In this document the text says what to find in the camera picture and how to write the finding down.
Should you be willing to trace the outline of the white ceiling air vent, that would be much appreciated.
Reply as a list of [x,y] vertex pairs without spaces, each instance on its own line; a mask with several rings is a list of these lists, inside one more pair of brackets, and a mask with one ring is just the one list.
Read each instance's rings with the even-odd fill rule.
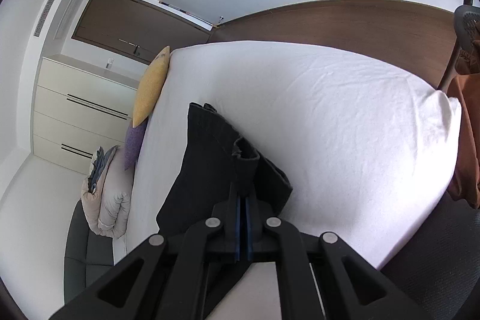
[[35,37],[40,37],[41,31],[44,27],[44,24],[47,20],[47,17],[49,15],[49,12],[50,12],[51,7],[53,6],[54,2],[55,2],[55,0],[47,0],[46,1],[46,4],[44,5],[44,7],[41,11],[41,15],[37,20],[37,24],[36,24],[36,27],[35,27],[34,32],[33,32],[33,35]]

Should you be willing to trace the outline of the white bed mattress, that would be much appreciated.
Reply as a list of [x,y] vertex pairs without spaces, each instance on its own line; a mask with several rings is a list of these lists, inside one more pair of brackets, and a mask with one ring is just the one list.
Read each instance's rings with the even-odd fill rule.
[[[227,201],[179,235],[156,217],[180,173],[191,103],[209,104],[280,168],[292,193],[264,205],[263,260],[225,251]],[[425,319],[378,271],[455,171],[457,99],[388,63],[323,46],[237,41],[170,50],[135,165],[115,262],[132,319]]]

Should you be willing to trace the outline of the orange brown cloth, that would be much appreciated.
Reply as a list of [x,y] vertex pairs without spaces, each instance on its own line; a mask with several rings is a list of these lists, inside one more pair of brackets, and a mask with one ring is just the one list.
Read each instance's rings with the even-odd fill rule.
[[461,105],[458,156],[448,192],[454,200],[464,199],[479,208],[479,40],[471,52],[460,51],[457,75],[447,95]]

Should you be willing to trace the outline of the black office chair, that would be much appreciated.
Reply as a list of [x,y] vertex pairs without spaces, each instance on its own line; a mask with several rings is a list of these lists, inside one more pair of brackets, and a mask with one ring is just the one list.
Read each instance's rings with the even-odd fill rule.
[[438,89],[445,91],[454,74],[479,73],[479,7],[463,0],[454,12],[456,41]]

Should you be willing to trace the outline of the grey upholstered headboard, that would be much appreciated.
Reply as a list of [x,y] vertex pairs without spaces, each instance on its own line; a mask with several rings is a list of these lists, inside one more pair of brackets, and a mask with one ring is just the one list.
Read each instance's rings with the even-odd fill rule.
[[78,201],[64,252],[64,303],[82,293],[112,266],[112,239],[89,229],[82,203]]

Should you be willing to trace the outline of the black denim pants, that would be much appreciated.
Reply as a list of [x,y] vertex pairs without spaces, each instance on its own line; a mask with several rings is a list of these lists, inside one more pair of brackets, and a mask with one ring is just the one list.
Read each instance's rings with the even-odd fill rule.
[[292,193],[287,175],[213,106],[192,102],[187,124],[181,170],[156,217],[161,234],[179,235],[209,218],[217,203],[228,200],[233,183],[256,193],[275,214],[282,211]]

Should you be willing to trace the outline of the brown wooden door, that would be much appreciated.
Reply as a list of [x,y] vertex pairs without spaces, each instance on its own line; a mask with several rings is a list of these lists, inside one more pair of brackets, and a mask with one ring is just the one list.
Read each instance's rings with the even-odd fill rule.
[[150,64],[171,50],[208,42],[210,32],[143,0],[89,0],[72,38]]

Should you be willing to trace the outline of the folded beige white duvet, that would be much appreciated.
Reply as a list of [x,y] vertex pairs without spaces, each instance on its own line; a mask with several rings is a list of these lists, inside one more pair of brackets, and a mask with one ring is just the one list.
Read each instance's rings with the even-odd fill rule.
[[96,235],[114,240],[125,234],[134,185],[134,168],[125,169],[122,146],[106,151],[109,154],[102,172],[94,180],[95,165],[81,187],[81,204],[89,229]]

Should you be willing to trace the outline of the blue patterned cloth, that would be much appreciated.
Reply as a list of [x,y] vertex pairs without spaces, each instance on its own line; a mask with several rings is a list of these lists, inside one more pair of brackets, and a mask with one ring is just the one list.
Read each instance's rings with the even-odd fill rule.
[[115,156],[117,149],[118,146],[114,145],[111,149],[105,151],[103,147],[100,146],[95,152],[95,155],[90,162],[89,176],[87,179],[89,193],[96,192],[97,182],[105,170],[109,159]]

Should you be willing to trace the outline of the purple cushion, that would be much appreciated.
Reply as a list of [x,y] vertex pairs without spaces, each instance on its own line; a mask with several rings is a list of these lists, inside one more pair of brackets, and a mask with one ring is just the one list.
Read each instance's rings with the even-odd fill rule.
[[148,119],[146,118],[136,127],[133,124],[128,125],[124,141],[124,169],[126,171],[137,163],[146,133],[147,122]]

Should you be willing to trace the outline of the brown wooden bed frame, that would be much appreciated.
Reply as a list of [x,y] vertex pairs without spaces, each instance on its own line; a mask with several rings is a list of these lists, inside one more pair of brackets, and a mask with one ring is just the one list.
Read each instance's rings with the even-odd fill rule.
[[453,13],[437,7],[400,0],[325,0],[222,23],[209,40],[270,40],[343,49],[388,62],[438,87],[456,34]]

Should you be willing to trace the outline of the yellow cushion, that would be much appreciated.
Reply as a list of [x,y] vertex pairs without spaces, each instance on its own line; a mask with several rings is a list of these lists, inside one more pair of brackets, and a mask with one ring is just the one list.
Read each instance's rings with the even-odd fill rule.
[[169,62],[170,46],[165,46],[145,70],[134,101],[132,127],[138,127],[154,110],[167,79]]

